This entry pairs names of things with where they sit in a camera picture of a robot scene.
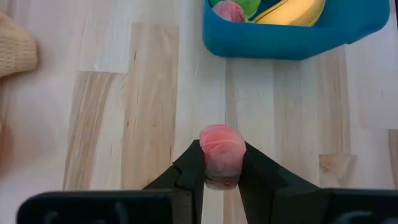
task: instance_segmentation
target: pink object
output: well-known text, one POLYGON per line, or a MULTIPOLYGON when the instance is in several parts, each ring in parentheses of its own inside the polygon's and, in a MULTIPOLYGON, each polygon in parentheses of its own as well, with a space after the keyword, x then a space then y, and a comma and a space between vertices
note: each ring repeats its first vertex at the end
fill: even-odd
POLYGON ((216 190, 234 189, 246 152, 240 133, 227 125, 209 125, 200 133, 200 146, 205 153, 206 185, 216 190))
POLYGON ((213 7, 214 12, 221 18, 231 22, 244 22, 242 7, 233 1, 220 1, 213 7))

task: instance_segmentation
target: green toy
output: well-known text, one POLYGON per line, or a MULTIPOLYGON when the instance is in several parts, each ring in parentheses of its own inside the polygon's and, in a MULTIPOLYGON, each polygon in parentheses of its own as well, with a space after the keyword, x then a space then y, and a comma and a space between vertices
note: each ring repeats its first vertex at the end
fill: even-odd
MULTIPOLYGON (((223 0, 210 0, 211 6, 215 6, 217 3, 223 0)), ((261 3, 261 0, 232 0, 242 7, 246 18, 252 17, 256 12, 261 3)))

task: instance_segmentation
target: toy fruit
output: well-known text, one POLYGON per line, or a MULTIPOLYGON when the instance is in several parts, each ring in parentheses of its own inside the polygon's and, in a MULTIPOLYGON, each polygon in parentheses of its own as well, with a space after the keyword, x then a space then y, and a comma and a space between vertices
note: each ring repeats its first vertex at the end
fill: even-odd
MULTIPOLYGON (((216 6, 222 0, 210 0, 212 6, 216 6)), ((261 0, 233 0, 240 5, 247 18, 252 17, 256 12, 261 3, 261 0)))
POLYGON ((234 189, 241 176, 246 144, 237 130, 227 125, 209 125, 200 133, 205 153, 206 185, 210 189, 234 189))
POLYGON ((213 7, 214 12, 221 18, 231 22, 244 22, 244 11, 233 1, 220 1, 213 7))
POLYGON ((324 7, 325 0, 281 0, 254 21, 259 24, 313 26, 324 7))

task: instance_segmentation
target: wood grain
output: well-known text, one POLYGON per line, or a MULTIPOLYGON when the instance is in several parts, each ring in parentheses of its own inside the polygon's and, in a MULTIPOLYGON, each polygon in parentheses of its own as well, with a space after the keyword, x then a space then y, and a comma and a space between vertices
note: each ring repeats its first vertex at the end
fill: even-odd
POLYGON ((141 189, 171 164, 178 27, 134 23, 127 81, 122 187, 141 189))
MULTIPOLYGON (((226 64, 226 124, 275 158, 271 60, 234 58, 226 64)), ((224 223, 247 223, 239 189, 224 193, 224 223)))
POLYGON ((312 61, 274 64, 276 161, 302 178, 319 183, 316 73, 312 61))
POLYGON ((344 47, 316 59, 320 154, 350 155, 349 104, 344 47))
POLYGON ((321 187, 347 187, 347 181, 353 175, 357 157, 352 155, 320 155, 321 187))
MULTIPOLYGON (((201 39, 203 1, 180 3, 180 56, 173 159, 178 158, 202 128, 225 122, 225 59, 207 51, 201 39)), ((220 191, 205 187, 202 223, 223 222, 220 191)))
POLYGON ((386 26, 346 47, 347 70, 355 76, 360 124, 371 129, 398 128, 398 27, 395 0, 386 26))
POLYGON ((398 189, 398 130, 389 131, 389 142, 392 173, 395 187, 398 189))
MULTIPOLYGON (((203 1, 0 1, 40 52, 37 71, 0 80, 0 223, 13 223, 27 197, 62 190, 68 150, 79 141, 91 151, 68 164, 91 165, 68 168, 73 188, 139 189, 201 128, 219 123, 321 186, 396 188, 388 130, 398 124, 393 1, 387 26, 357 43, 301 62, 228 63, 203 46, 203 1), (74 95, 85 79, 108 83, 107 94, 102 84, 91 86, 95 96, 74 95), (102 102, 102 112, 83 104, 76 113, 81 100, 102 102), (77 130, 87 132, 73 145, 77 130)), ((245 223, 239 198, 206 189, 203 223, 245 223)))
POLYGON ((74 1, 79 18, 77 69, 127 73, 131 39, 132 1, 74 1))
POLYGON ((106 101, 113 81, 120 74, 79 72, 77 75, 65 190, 90 188, 106 101))

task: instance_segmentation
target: banana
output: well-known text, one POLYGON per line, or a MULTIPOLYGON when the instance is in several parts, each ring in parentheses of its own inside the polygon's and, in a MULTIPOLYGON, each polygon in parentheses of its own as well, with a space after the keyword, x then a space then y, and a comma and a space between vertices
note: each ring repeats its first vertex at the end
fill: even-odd
POLYGON ((325 0, 281 0, 258 15, 258 24, 313 26, 322 14, 325 0))

